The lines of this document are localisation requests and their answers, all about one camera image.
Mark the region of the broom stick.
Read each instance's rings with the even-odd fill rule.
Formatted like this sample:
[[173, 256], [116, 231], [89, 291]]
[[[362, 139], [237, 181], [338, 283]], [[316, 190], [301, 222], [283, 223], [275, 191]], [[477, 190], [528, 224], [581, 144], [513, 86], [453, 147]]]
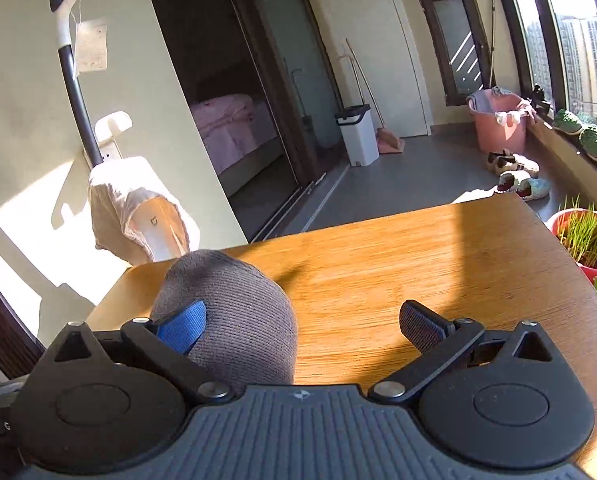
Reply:
[[490, 0], [491, 27], [490, 27], [490, 70], [489, 87], [493, 88], [496, 84], [495, 65], [496, 65], [496, 42], [497, 42], [497, 0]]

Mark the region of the white paper tag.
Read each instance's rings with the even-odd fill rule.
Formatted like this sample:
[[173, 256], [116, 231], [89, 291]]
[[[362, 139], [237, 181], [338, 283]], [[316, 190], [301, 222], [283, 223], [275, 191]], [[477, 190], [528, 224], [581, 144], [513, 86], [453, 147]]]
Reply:
[[108, 68], [108, 23], [90, 20], [76, 25], [75, 62], [80, 74]]

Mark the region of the green knitted shoe near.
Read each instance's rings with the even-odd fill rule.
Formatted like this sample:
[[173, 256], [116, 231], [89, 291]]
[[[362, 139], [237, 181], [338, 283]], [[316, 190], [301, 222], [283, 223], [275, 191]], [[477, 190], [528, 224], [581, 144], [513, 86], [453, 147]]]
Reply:
[[584, 126], [579, 134], [579, 142], [587, 156], [597, 162], [597, 125]]

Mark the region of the pink bed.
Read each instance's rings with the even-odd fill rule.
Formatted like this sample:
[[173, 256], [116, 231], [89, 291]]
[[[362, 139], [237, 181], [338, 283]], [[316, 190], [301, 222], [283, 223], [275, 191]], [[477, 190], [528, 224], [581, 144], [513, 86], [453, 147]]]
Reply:
[[264, 100], [228, 94], [194, 103], [190, 112], [228, 197], [284, 155]]

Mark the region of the green knitted shoe far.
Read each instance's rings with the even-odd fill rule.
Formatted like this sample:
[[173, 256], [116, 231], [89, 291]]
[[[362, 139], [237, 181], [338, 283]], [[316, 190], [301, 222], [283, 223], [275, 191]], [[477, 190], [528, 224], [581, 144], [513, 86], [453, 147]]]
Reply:
[[567, 136], [579, 136], [585, 128], [585, 124], [580, 118], [565, 108], [561, 108], [555, 113], [552, 125], [555, 130]]

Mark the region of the pink laundry bucket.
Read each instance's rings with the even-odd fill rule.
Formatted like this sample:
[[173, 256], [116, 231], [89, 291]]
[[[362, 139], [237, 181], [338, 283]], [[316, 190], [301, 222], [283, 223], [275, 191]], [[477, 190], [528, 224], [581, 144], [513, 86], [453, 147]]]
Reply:
[[482, 152], [525, 151], [527, 126], [537, 120], [530, 102], [507, 89], [493, 87], [472, 93], [467, 106]]

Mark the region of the pink dustpan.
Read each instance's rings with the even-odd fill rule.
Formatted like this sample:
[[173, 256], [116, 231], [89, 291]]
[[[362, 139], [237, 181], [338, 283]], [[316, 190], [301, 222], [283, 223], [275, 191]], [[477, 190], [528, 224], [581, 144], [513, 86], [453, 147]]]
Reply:
[[376, 142], [381, 155], [402, 154], [405, 147], [404, 140], [384, 127], [376, 130]]

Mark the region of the white slipper pair far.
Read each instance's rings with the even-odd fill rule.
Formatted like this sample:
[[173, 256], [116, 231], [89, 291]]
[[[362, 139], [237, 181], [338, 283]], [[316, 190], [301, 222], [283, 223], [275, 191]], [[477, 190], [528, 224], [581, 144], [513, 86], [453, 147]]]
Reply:
[[539, 174], [540, 167], [534, 160], [524, 155], [513, 153], [509, 150], [502, 152], [489, 152], [486, 159], [487, 169], [499, 176], [506, 171], [526, 171], [530, 177], [535, 178]]

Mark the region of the green knitted shoe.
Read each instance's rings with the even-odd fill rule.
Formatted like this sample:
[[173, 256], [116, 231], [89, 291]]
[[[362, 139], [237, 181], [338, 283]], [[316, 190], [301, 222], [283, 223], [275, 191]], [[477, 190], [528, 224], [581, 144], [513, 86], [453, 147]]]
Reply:
[[587, 156], [597, 162], [597, 125], [584, 126], [579, 134], [579, 142]]
[[561, 108], [555, 113], [552, 125], [555, 130], [567, 136], [579, 136], [585, 128], [585, 124], [580, 118], [565, 108]]

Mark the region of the white red slipper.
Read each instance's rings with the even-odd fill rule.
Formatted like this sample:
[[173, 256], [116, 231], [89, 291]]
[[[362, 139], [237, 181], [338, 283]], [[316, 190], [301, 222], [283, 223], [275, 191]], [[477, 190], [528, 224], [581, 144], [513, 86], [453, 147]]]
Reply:
[[530, 179], [525, 170], [507, 170], [499, 176], [496, 192], [499, 194], [515, 193], [519, 186]]

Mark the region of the dark grey sock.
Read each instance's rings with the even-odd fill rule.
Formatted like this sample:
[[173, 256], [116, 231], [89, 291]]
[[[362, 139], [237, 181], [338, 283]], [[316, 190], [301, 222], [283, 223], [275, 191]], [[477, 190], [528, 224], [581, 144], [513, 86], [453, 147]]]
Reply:
[[210, 376], [242, 392], [294, 380], [297, 322], [282, 288], [255, 266], [200, 249], [166, 273], [152, 308], [156, 322], [201, 301], [206, 325], [187, 353]]

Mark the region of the white trash bin black lid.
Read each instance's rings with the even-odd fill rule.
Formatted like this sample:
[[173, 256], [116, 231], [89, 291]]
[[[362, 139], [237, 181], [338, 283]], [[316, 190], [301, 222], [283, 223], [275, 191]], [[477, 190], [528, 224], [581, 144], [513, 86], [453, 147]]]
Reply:
[[369, 104], [346, 107], [335, 115], [350, 165], [367, 167], [379, 158], [376, 131]]

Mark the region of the light blue slipper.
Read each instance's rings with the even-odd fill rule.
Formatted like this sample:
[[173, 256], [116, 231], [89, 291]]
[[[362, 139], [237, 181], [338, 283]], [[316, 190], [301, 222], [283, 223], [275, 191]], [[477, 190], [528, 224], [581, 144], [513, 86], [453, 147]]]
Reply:
[[521, 197], [524, 202], [533, 200], [543, 200], [548, 197], [551, 190], [549, 181], [540, 178], [529, 178], [522, 180], [517, 186], [515, 193]]

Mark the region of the white upright vacuum cleaner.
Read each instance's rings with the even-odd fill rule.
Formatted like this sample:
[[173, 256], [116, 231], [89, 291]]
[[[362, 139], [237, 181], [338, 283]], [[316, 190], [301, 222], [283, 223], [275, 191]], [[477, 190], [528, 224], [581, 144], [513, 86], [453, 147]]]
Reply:
[[82, 141], [82, 147], [84, 148], [91, 171], [95, 166], [102, 164], [102, 162], [112, 159], [123, 159], [125, 157], [104, 156], [101, 152], [99, 141], [94, 134], [92, 123], [90, 122], [84, 96], [82, 95], [82, 88], [80, 88], [78, 80], [70, 27], [71, 10], [77, 1], [78, 0], [49, 0], [49, 4], [50, 10], [56, 18], [58, 55], [68, 100], [70, 101], [77, 131], [80, 136], [80, 141]]

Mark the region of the red basin with grass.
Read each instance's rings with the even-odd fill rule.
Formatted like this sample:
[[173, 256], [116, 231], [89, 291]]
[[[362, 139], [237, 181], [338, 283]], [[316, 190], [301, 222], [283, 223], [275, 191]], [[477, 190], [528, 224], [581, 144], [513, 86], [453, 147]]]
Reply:
[[566, 197], [545, 224], [592, 284], [597, 284], [597, 208], [584, 207], [580, 196]]

